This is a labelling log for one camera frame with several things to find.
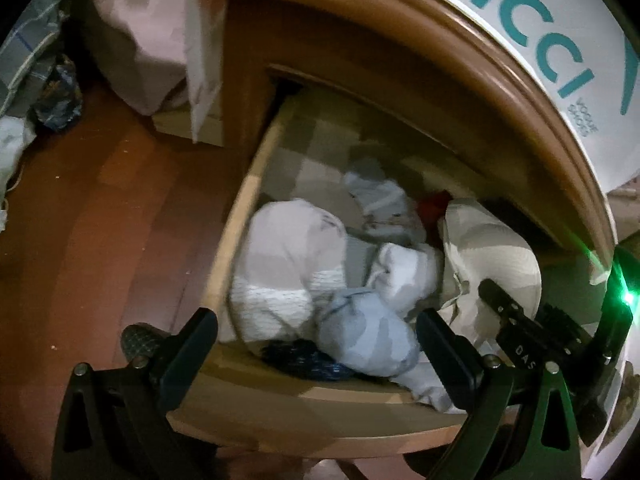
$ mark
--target white towel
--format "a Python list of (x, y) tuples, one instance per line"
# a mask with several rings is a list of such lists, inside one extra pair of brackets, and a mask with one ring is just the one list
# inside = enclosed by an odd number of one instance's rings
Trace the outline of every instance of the white towel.
[(495, 339), (500, 318), (478, 296), (491, 278), (533, 318), (542, 294), (536, 257), (519, 234), (471, 199), (452, 200), (441, 224), (445, 252), (440, 315), (476, 347)]
[(403, 319), (417, 301), (436, 292), (442, 278), (443, 254), (427, 244), (418, 247), (416, 251), (383, 244), (367, 280), (367, 286)]
[(305, 200), (273, 202), (252, 218), (239, 252), (230, 314), (249, 349), (315, 339), (314, 309), (346, 286), (339, 219)]

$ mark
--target wooden drawer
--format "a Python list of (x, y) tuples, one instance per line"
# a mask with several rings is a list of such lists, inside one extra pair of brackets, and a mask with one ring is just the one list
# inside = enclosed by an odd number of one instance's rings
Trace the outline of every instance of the wooden drawer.
[[(282, 105), (242, 182), (204, 294), (203, 306), (219, 318), (219, 342), (168, 419), (176, 431), (217, 444), (316, 458), (385, 456), (441, 446), (458, 432), (463, 415), (444, 415), (416, 404), (408, 391), (386, 381), (327, 384), (291, 378), (260, 362), (235, 340), (226, 298), (236, 251), (260, 192), (268, 186), (266, 173), (283, 171), (277, 167), (279, 160), (275, 168), (270, 162), (287, 129), (304, 122), (310, 108), (317, 111), (318, 101), (330, 108), (334, 136), (340, 128), (348, 136), (354, 116), (362, 122), (366, 107), (330, 92), (303, 92)], [(367, 114), (364, 122), (372, 120)]]

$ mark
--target open drawer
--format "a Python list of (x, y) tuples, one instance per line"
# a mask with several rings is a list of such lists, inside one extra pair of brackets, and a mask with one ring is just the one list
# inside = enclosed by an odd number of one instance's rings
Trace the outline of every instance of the open drawer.
[[(414, 198), (441, 189), (479, 200), (500, 196), (449, 150), (381, 111), (322, 88), (286, 98), (228, 216), (202, 302), (218, 315), (218, 342), (180, 408), (168, 415), (174, 430), (220, 445), (315, 458), (388, 456), (452, 441), (463, 415), (416, 404), (409, 391), (386, 381), (286, 376), (249, 353), (228, 315), (234, 257), (261, 203), (305, 198), (358, 227), (363, 219), (341, 180), (363, 155), (378, 158)], [(542, 256), (554, 243), (545, 234), (538, 239), (546, 240), (532, 243)]]

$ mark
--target green light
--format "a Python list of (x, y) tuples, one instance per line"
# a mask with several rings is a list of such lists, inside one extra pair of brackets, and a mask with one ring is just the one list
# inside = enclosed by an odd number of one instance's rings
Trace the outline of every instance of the green light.
[(638, 301), (638, 297), (635, 294), (632, 294), (631, 292), (625, 292), (622, 298), (622, 301), (624, 301), (628, 306), (633, 307), (636, 305), (636, 302)]

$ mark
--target wooden floor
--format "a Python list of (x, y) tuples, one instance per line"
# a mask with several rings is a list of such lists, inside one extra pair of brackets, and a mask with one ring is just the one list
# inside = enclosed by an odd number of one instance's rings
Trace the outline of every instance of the wooden floor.
[(237, 186), (223, 148), (156, 133), (104, 83), (84, 96), (28, 151), (0, 234), (0, 431), (37, 477), (72, 367), (121, 365), (124, 326), (197, 308)]

